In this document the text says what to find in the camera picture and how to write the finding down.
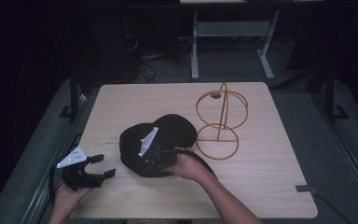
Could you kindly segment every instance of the white triangular bracket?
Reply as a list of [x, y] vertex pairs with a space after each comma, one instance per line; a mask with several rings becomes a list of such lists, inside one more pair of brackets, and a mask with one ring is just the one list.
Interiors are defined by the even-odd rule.
[[81, 147], [76, 147], [69, 155], [65, 157], [60, 163], [57, 164], [57, 168], [70, 166], [76, 163], [80, 163], [87, 159]]
[[150, 134], [148, 134], [146, 138], [141, 140], [142, 142], [141, 152], [138, 154], [140, 157], [143, 157], [143, 155], [149, 149], [150, 145], [153, 142], [154, 137], [156, 136], [157, 131], [158, 131], [158, 127], [154, 127], [153, 131]]

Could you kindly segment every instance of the black hat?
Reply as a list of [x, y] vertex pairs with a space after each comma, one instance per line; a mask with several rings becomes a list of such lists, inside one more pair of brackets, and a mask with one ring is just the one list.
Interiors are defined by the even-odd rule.
[[[141, 140], [154, 129], [158, 131], [146, 153], [141, 157]], [[192, 147], [197, 139], [196, 128], [185, 118], [169, 114], [153, 123], [140, 123], [120, 136], [120, 159], [134, 173], [143, 177], [171, 175], [161, 171], [177, 163], [175, 147]]]

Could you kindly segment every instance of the wooden table top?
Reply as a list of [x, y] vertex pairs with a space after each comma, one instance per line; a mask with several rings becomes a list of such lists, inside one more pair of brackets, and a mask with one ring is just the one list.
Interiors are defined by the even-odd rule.
[[[216, 218], [213, 203], [201, 186], [178, 176], [140, 177], [120, 160], [119, 137], [123, 131], [166, 114], [188, 119], [197, 130], [205, 123], [196, 112], [203, 93], [218, 91], [221, 83], [130, 84], [101, 87], [80, 141], [88, 156], [104, 154], [104, 161], [87, 166], [89, 174], [117, 168], [116, 176], [86, 197], [73, 217], [88, 218]], [[248, 102], [248, 118], [235, 133], [238, 152], [224, 161], [203, 156], [219, 180], [261, 218], [312, 218], [318, 211], [306, 185], [296, 155], [266, 84], [228, 83], [228, 89]], [[218, 122], [222, 99], [206, 97], [199, 104], [201, 115]], [[229, 98], [228, 126], [241, 122], [244, 107]], [[222, 133], [229, 138], [231, 133]], [[232, 143], [206, 142], [202, 149], [214, 156], [233, 150]]]

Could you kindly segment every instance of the yellow metal hat stand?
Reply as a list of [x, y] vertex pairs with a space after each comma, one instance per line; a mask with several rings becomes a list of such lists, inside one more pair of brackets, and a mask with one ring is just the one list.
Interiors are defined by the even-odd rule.
[[[222, 94], [223, 95], [223, 104], [221, 106], [221, 113], [220, 113], [220, 120], [219, 122], [208, 122], [206, 121], [206, 119], [200, 114], [200, 102], [204, 101], [206, 99], [207, 96], [210, 96], [214, 99], [221, 99], [222, 98]], [[232, 127], [229, 127], [227, 124], [228, 121], [228, 111], [230, 109], [229, 107], [229, 96], [234, 96], [235, 98], [237, 98], [238, 100], [241, 101], [241, 104], [243, 105], [243, 111], [241, 111], [241, 114], [243, 114], [243, 118], [240, 120], [237, 120], [236, 124], [234, 124]], [[200, 150], [200, 152], [213, 160], [217, 160], [217, 161], [222, 161], [222, 160], [226, 160], [228, 158], [231, 158], [232, 156], [234, 156], [234, 154], [238, 151], [238, 148], [240, 146], [240, 140], [237, 136], [237, 134], [234, 132], [234, 129], [240, 127], [248, 118], [248, 102], [246, 101], [246, 98], [235, 92], [235, 91], [229, 91], [227, 84], [224, 82], [222, 83], [222, 85], [220, 86], [220, 90], [219, 91], [208, 91], [206, 93], [204, 93], [203, 95], [201, 95], [201, 97], [199, 98], [199, 100], [197, 101], [196, 104], [196, 110], [197, 110], [197, 114], [199, 116], [199, 118], [206, 124], [205, 126], [203, 126], [199, 132], [197, 133], [197, 147]], [[207, 128], [213, 128], [217, 130], [217, 134], [216, 136], [213, 135], [213, 137], [211, 137], [211, 135], [209, 134], [208, 137], [206, 138], [200, 138], [200, 134], [202, 132], [205, 132], [205, 129]], [[222, 132], [230, 132], [231, 136], [233, 135], [233, 137], [228, 138], [227, 135], [223, 135]], [[235, 149], [227, 156], [219, 156], [219, 157], [215, 157], [215, 156], [211, 156], [209, 154], [207, 154], [205, 152], [205, 149], [201, 148], [201, 143], [200, 142], [213, 142], [216, 144], [224, 144], [224, 143], [235, 143], [236, 147]]]

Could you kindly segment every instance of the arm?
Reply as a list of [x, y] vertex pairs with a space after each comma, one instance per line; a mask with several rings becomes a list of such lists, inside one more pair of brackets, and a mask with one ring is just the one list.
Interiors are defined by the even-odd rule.
[[224, 223], [261, 223], [255, 214], [194, 158], [178, 154], [178, 162], [174, 166], [167, 168], [167, 171], [199, 183], [211, 198]]
[[72, 190], [62, 184], [56, 191], [55, 203], [48, 224], [63, 224], [80, 205], [81, 200], [93, 189]]

